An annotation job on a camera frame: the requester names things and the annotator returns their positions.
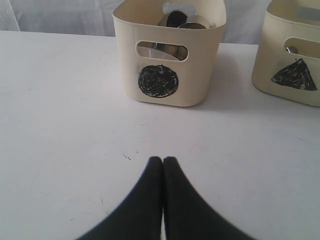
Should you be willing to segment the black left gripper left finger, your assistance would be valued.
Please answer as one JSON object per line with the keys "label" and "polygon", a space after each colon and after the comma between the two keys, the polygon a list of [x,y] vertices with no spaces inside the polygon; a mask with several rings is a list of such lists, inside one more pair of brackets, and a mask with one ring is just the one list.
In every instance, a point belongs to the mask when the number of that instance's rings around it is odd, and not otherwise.
{"label": "black left gripper left finger", "polygon": [[163,162],[152,156],[126,198],[82,240],[159,240],[163,216]]}

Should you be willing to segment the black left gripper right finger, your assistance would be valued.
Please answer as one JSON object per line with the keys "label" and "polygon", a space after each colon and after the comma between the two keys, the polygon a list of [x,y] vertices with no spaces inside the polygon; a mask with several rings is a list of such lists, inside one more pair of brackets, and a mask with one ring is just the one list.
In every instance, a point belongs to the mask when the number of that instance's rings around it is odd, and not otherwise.
{"label": "black left gripper right finger", "polygon": [[163,210],[168,240],[249,240],[198,194],[179,165],[169,156],[163,160]]}

